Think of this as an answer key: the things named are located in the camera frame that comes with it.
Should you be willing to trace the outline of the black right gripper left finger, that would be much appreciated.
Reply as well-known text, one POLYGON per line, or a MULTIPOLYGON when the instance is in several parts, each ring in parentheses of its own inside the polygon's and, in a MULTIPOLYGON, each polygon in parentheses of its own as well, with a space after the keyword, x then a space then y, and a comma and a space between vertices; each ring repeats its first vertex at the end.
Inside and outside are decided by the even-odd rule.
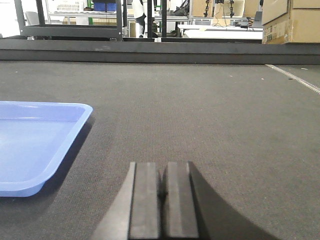
POLYGON ((160 239, 159 183, 154 162, 131 162, 117 196, 91 239, 160 239))

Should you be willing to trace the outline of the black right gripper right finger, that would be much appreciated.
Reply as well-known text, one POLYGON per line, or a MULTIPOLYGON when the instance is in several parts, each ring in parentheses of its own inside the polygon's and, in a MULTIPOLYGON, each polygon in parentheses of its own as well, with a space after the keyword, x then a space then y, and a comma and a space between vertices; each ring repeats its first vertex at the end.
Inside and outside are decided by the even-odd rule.
POLYGON ((205 180, 193 162, 169 162, 162 232, 166 240, 274 240, 236 211, 205 180))

